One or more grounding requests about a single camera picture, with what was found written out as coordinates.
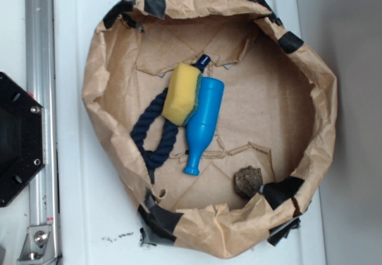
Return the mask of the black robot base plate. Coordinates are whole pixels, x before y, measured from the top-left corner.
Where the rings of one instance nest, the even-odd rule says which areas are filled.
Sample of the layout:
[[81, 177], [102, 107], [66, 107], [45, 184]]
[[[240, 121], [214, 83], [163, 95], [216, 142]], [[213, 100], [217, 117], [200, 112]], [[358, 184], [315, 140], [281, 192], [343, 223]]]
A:
[[44, 108], [1, 73], [1, 207], [7, 207], [45, 165]]

